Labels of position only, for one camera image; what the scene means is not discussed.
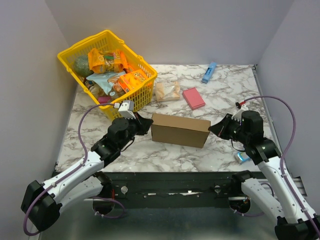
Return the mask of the brown cardboard box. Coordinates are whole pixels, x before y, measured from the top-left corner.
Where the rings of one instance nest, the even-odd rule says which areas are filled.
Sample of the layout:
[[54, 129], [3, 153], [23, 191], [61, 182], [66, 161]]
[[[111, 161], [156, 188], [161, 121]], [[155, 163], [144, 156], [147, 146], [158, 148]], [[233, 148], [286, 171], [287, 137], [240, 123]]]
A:
[[159, 113], [152, 114], [151, 137], [154, 142], [202, 149], [210, 134], [211, 122]]

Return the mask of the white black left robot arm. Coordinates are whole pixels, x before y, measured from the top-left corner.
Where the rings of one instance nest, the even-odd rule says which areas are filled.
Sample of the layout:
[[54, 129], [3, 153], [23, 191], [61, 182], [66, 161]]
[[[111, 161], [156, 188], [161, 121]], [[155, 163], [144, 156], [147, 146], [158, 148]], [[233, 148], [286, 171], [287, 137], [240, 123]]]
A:
[[98, 178], [97, 174], [116, 160], [130, 146], [135, 136], [146, 135], [153, 123], [137, 112], [133, 119], [116, 118], [104, 135], [84, 157], [58, 175], [39, 183], [34, 180], [25, 191], [21, 210], [27, 221], [31, 221], [39, 232], [50, 228], [69, 207], [87, 198], [107, 197], [111, 191], [109, 179]]

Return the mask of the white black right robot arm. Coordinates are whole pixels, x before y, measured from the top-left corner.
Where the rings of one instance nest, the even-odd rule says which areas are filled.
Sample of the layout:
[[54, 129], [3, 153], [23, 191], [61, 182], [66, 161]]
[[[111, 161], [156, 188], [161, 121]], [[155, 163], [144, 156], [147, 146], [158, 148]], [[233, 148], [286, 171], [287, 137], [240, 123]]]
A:
[[264, 136], [264, 121], [257, 111], [226, 114], [208, 129], [223, 140], [241, 143], [246, 155], [267, 179], [273, 194], [268, 193], [248, 170], [232, 176], [230, 191], [236, 196], [245, 194], [255, 202], [272, 220], [279, 240], [320, 238], [320, 216], [298, 190], [281, 162], [276, 144]]

